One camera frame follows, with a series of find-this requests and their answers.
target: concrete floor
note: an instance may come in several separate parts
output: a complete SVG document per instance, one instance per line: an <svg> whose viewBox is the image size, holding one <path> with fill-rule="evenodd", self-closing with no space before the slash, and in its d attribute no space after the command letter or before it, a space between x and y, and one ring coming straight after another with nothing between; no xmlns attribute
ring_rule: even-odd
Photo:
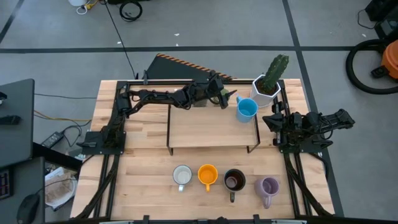
<svg viewBox="0 0 398 224"><path fill-rule="evenodd" d="M297 31L296 46L352 46L377 38L373 30L356 23L357 12L369 0L151 0L141 3L144 13L132 23L119 17L116 6L109 8L126 47L138 47L128 54L135 71L141 74L157 53L239 78L255 78L267 70L277 54L289 55L290 64L283 78L309 78L312 91L307 84L306 92L313 92L319 111L328 114L344 108L356 120L354 128L336 131L332 137L335 143L329 147L345 216L398 220L395 96L369 95L355 89L345 73L347 52L336 49L303 51L308 76L303 73L302 77L303 68L300 69L297 58L300 54L295 51L285 13L286 3ZM98 4L79 16L67 0L2 0L0 29L13 13L11 26L0 33L0 85L33 78L36 93L96 96L100 80L133 78L124 53L114 50L121 45L105 6ZM361 20L372 24L365 14ZM181 51L156 49L176 44ZM223 45L238 45L241 50L184 48ZM270 47L247 50L248 46ZM76 50L70 48L100 49L71 53ZM53 53L35 53L48 49L53 49ZM374 52L361 52L354 68L367 84L394 85L389 80L370 79L369 71L379 63ZM90 119L94 106L94 100L35 97L36 110L56 117ZM36 142L70 125L38 118L34 122ZM76 133L71 130L69 135L73 138ZM65 142L55 149L71 150ZM47 210L47 221L66 219L71 204L57 212Z"/></svg>

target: cactus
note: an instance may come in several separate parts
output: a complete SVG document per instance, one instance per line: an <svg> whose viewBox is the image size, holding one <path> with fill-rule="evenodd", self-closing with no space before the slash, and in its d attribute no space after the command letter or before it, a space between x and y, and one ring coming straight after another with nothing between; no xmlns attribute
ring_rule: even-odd
<svg viewBox="0 0 398 224"><path fill-rule="evenodd" d="M276 83L284 73L288 63L289 56L276 56L269 65L266 75L257 81L256 86L258 92L266 95L273 95L275 93Z"/></svg>

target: wooden table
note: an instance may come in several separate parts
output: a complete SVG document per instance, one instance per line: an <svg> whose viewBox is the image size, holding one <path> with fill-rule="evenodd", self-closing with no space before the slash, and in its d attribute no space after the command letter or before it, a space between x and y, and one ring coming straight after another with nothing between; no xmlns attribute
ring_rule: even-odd
<svg viewBox="0 0 398 224"><path fill-rule="evenodd" d="M108 123L116 82L101 82L92 131L99 131ZM285 85L290 110L307 113L300 80L286 79ZM173 91L182 86L141 87ZM240 96L249 97L251 86L228 85L226 88L238 90ZM236 101L231 99L229 106L236 107ZM261 108L258 112L261 144L250 154L242 146L182 147L175 148L174 156L170 156L166 147L167 105L143 107L126 121L126 149L120 158L111 219L142 220L143 215L150 215L150 219L156 220L216 219L220 216L228 219L251 219L253 214L259 214L260 218L293 218L283 155L272 145L275 134L269 131L261 119L261 116L267 114L272 114L270 106ZM333 213L323 164L308 154L302 154L301 158L308 188L323 207ZM71 217L78 215L96 192L102 161L103 156L94 156L82 167ZM190 166L194 174L182 193L178 192L178 185L172 178L174 168L181 164ZM209 193L206 193L205 186L196 175L203 164L213 164L219 173ZM232 168L243 171L247 179L246 186L236 194L235 203L229 202L229 193L223 185L223 174ZM262 207L253 187L254 181L264 176L273 176L280 183L280 192L272 199L272 206L268 210ZM301 192L298 187L296 190L300 212L304 214ZM101 215L104 215L107 198L108 193L105 192Z"/></svg>

